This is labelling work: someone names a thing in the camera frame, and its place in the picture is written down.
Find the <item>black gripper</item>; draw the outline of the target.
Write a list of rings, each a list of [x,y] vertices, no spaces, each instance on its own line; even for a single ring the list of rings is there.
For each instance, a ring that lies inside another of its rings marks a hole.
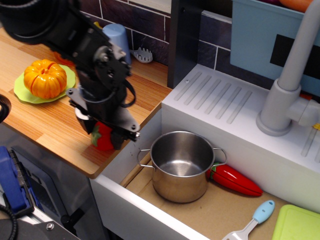
[[[122,87],[106,96],[91,95],[84,88],[69,88],[66,91],[69,103],[80,126],[90,135],[95,124],[101,122],[112,129],[110,140],[115,150],[120,150],[127,140],[136,141],[140,136],[140,125],[125,105],[127,90]]]

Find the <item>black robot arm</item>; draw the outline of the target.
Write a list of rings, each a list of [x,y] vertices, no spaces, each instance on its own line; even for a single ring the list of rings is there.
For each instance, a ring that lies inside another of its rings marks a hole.
[[[129,113],[127,93],[131,67],[120,47],[67,0],[3,0],[0,21],[13,39],[43,44],[74,63],[79,85],[66,94],[87,133],[96,123],[111,128],[110,140],[119,150],[126,140],[136,141],[140,125]]]

